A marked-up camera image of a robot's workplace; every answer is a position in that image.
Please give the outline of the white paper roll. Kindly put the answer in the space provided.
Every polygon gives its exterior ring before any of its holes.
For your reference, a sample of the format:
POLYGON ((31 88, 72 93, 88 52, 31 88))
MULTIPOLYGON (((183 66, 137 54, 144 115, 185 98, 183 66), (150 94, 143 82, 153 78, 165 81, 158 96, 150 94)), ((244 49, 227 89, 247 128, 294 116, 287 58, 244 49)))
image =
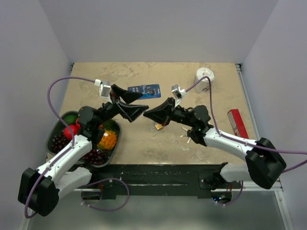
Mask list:
MULTIPOLYGON (((194 84, 197 83, 202 77, 208 77, 211 81, 211 83, 214 81, 215 75, 214 72, 209 68, 199 68, 196 71, 195 78, 194 78, 194 84)), ((195 90, 198 93, 205 93, 209 90, 209 81, 207 78, 202 79, 200 83, 198 83, 195 87, 195 90)))

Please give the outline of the green lime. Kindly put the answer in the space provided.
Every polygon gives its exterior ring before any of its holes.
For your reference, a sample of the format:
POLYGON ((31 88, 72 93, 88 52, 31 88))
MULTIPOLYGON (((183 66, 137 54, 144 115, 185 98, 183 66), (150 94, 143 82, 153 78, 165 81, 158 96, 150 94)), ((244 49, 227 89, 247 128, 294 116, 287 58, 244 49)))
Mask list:
POLYGON ((77 118, 78 118, 77 115, 67 115, 63 118, 63 120, 67 125, 70 126, 70 125, 75 125, 77 118))

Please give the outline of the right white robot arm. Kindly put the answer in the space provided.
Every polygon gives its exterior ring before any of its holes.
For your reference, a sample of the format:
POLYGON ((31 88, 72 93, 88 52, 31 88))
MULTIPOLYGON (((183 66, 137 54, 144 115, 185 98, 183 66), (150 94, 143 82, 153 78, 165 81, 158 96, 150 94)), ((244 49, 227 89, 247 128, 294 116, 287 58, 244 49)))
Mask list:
POLYGON ((214 184, 225 188, 233 181, 253 181, 259 187, 271 189, 286 163, 266 138, 252 140, 240 138, 217 130, 209 123, 211 117, 206 106, 198 105, 192 109, 185 109, 176 105, 174 98, 167 100, 160 106, 143 114, 162 126, 171 121, 189 126, 187 136, 196 144, 216 148, 242 159, 246 165, 226 164, 214 178, 214 184))

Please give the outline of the bunch of black keys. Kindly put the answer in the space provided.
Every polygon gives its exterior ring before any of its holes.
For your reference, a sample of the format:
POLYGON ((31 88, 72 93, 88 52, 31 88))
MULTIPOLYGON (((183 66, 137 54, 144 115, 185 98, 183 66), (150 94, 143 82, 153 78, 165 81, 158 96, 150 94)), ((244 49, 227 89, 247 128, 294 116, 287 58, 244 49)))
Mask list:
POLYGON ((190 141, 191 141, 190 130, 187 129, 187 128, 185 128, 185 127, 182 127, 182 129, 185 131, 185 134, 180 135, 180 137, 181 137, 181 138, 188 138, 187 143, 189 144, 190 141))

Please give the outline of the orange spiky fruit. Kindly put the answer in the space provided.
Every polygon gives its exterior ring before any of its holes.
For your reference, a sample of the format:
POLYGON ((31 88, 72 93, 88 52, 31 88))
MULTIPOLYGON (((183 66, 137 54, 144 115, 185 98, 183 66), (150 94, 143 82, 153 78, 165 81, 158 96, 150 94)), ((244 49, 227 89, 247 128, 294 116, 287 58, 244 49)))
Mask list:
POLYGON ((97 144, 97 148, 101 150, 112 150, 118 141, 118 136, 113 130, 105 130, 102 139, 97 144))

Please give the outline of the red box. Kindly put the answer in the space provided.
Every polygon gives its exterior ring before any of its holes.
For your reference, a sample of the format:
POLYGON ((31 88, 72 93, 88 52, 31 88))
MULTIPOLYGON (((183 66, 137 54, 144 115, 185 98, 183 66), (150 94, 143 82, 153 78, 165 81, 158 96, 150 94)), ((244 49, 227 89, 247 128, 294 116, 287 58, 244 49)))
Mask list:
POLYGON ((249 138, 239 110, 231 109, 228 111, 227 116, 235 136, 241 138, 249 138))

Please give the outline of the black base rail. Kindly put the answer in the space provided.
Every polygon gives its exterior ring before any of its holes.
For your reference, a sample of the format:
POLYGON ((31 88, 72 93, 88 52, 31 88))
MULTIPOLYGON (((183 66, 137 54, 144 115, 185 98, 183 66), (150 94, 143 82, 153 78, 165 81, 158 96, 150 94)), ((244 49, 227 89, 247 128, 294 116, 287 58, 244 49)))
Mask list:
POLYGON ((116 196, 194 196, 210 199, 212 191, 225 190, 229 185, 240 188, 240 181, 251 183, 247 170, 243 174, 228 179, 220 172, 222 164, 109 164, 95 168, 86 165, 92 173, 90 181, 81 188, 92 188, 102 191, 103 199, 114 199, 116 196))

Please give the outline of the dark green fruit tray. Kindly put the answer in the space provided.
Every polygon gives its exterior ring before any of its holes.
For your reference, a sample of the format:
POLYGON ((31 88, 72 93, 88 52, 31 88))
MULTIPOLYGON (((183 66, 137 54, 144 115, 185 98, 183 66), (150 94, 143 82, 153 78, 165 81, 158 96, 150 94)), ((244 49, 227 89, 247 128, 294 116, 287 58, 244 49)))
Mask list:
MULTIPOLYGON (((57 121, 57 123, 55 124, 55 126, 53 127, 48 139, 47 139, 47 142, 46 142, 46 149, 48 151, 48 153, 51 155, 51 156, 54 156, 56 155, 57 153, 53 153, 52 150, 51 150, 51 145, 52 145, 52 139, 54 138, 55 135, 58 135, 59 133, 63 132, 63 130, 65 129, 65 126, 62 124, 61 121, 57 121)), ((119 144, 119 139, 120 139, 120 135, 121 135, 121 126, 119 125, 118 122, 114 122, 114 128, 113 129, 106 129, 106 130, 113 130, 116 132, 117 136, 118 136, 118 141, 117 141, 117 144, 116 146, 112 149, 112 150, 102 150, 102 149, 98 149, 98 150, 101 150, 101 151, 104 151, 104 152, 107 152, 108 155, 109 155, 109 160, 103 164, 103 165, 100 165, 100 166, 96 166, 96 165, 92 165, 92 164, 89 164, 89 163, 86 163, 85 161, 82 160, 82 158, 80 158, 76 163, 75 165, 83 165, 83 166, 88 166, 88 167, 92 167, 92 168, 101 168, 101 167, 104 167, 106 165, 109 164, 109 162, 111 161, 111 159, 113 158, 115 152, 116 152, 116 149, 117 149, 117 146, 119 144)))

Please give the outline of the blue blister card package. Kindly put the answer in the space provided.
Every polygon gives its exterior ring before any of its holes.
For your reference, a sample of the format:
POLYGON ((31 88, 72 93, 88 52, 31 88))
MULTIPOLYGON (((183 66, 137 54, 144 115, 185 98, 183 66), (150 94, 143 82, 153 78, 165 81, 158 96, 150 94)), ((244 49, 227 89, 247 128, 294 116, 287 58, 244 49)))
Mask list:
POLYGON ((161 90, 159 84, 138 85, 128 87, 128 91, 142 93, 139 100, 155 99, 161 97, 161 90))

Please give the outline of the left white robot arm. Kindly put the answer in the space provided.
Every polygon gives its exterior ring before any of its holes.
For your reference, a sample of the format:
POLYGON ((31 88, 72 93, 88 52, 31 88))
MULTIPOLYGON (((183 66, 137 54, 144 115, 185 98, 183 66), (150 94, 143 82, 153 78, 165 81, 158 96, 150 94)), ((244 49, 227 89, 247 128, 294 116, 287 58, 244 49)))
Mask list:
POLYGON ((86 168, 73 172, 69 169, 86 153, 96 149, 106 136, 106 131, 99 126, 116 115, 121 115, 129 122, 136 120, 149 107, 134 105, 142 97, 140 92, 124 90, 117 85, 102 83, 99 94, 108 102, 100 108, 84 106, 78 111, 80 129, 72 135, 70 143, 51 160, 37 169, 26 169, 21 178, 18 201, 24 204, 24 215, 27 219, 33 214, 46 216, 56 207, 59 200, 77 187, 86 185, 94 188, 99 184, 99 176, 86 168))

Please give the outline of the purple grapes bunch front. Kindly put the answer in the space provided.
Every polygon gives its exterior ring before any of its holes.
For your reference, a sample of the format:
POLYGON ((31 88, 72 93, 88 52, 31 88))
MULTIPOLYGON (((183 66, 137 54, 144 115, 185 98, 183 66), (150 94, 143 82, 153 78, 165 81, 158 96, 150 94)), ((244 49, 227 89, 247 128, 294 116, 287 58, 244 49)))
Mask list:
POLYGON ((109 160, 109 155, 107 152, 98 149, 93 149, 89 153, 86 153, 82 157, 82 160, 85 161, 86 163, 100 166, 105 164, 109 160))

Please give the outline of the brass padlock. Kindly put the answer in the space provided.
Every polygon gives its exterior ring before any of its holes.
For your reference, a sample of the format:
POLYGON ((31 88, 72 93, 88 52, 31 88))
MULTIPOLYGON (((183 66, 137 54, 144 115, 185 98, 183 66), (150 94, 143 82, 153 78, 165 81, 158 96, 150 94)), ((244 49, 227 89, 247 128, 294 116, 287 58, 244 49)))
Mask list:
POLYGON ((155 123, 154 126, 155 126, 155 128, 156 128, 157 130, 160 130, 160 129, 163 128, 163 125, 158 124, 158 123, 155 123))

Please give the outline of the red apple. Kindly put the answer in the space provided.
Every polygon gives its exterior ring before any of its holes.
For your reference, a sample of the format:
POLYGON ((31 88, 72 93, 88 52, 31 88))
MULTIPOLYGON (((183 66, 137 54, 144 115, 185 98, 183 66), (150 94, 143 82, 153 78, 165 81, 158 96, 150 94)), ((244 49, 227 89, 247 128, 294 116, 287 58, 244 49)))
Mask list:
POLYGON ((68 140, 72 140, 73 136, 75 136, 78 131, 79 128, 76 125, 69 125, 69 128, 66 127, 63 130, 63 134, 68 140))
POLYGON ((78 119, 78 118, 76 119, 75 125, 76 125, 78 128, 81 127, 80 124, 79 124, 79 119, 78 119))

